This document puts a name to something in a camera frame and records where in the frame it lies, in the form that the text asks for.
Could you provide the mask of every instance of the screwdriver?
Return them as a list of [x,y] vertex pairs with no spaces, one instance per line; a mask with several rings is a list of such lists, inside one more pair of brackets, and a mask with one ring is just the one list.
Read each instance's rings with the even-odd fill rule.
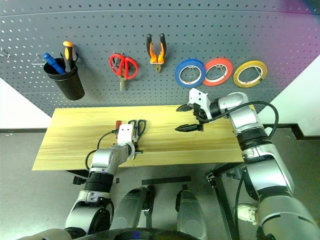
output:
[[57,61],[47,52],[45,52],[42,57],[46,60],[46,62],[51,65],[54,70],[56,70],[56,72],[58,74],[64,74],[65,71],[64,69],[57,63]]
[[115,121],[115,139],[118,139],[118,133],[119,133],[119,128],[121,124],[122,124],[121,120]]
[[73,44],[69,41],[64,41],[62,46],[64,47],[65,71],[70,72],[76,66],[73,58]]

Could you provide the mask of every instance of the pliers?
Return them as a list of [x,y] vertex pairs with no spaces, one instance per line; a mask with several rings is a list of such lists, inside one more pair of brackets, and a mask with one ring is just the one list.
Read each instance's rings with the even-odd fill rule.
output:
[[154,64],[154,67],[158,73],[160,73],[161,71],[161,65],[165,63],[165,55],[167,51],[166,38],[164,33],[160,34],[160,45],[161,52],[157,57],[152,49],[152,35],[150,33],[146,35],[146,50],[150,57],[150,63]]

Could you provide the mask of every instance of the black cup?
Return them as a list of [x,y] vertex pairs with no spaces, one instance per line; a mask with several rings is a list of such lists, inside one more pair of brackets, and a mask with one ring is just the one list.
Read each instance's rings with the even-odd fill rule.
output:
[[[55,60],[63,69],[66,69],[63,58],[56,58]],[[43,70],[48,74],[49,78],[54,80],[67,99],[72,101],[79,100],[85,95],[85,90],[82,87],[78,75],[77,66],[69,72],[59,74],[50,64],[46,63]]]

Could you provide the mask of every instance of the sneaker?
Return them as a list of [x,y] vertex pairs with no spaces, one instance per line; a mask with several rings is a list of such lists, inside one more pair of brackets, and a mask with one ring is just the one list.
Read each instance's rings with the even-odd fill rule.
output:
[[257,225],[256,212],[257,208],[249,204],[239,204],[238,205],[238,219],[242,221],[247,221],[252,223],[252,225]]

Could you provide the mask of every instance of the wooden tabletop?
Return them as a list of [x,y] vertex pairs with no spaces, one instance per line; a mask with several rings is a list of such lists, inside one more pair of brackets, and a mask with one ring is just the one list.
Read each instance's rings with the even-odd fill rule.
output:
[[[182,124],[197,123],[193,113],[176,112],[178,105],[57,108],[36,156],[32,170],[85,169],[86,155],[99,138],[115,129],[116,120],[147,120],[138,145],[143,154],[120,167],[174,164],[243,162],[229,120],[220,118],[204,125],[204,131],[178,132]],[[100,148],[116,143],[114,134]]]

